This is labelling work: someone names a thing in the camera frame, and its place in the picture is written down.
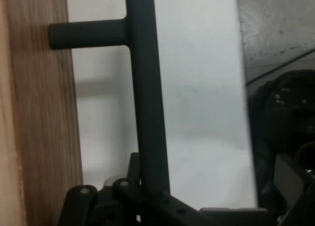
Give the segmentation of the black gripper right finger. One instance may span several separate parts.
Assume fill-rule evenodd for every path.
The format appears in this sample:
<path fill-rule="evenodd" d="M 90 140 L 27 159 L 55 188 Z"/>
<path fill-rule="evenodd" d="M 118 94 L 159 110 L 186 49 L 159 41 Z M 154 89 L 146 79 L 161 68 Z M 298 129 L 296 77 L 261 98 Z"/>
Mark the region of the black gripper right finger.
<path fill-rule="evenodd" d="M 259 209 L 197 211 L 167 193 L 146 194 L 131 180 L 113 184 L 114 197 L 130 215 L 139 215 L 144 226 L 270 226 L 271 216 Z"/>

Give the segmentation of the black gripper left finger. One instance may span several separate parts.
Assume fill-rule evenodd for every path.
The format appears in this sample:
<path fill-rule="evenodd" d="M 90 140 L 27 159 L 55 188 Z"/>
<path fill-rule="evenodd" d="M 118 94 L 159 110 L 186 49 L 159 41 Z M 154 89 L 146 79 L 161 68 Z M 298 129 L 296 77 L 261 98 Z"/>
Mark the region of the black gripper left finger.
<path fill-rule="evenodd" d="M 92 185 L 71 188 L 65 197 L 60 226 L 140 226 L 135 200 L 129 201 L 127 191 L 139 186 L 140 161 L 131 153 L 127 175 L 100 191 Z"/>

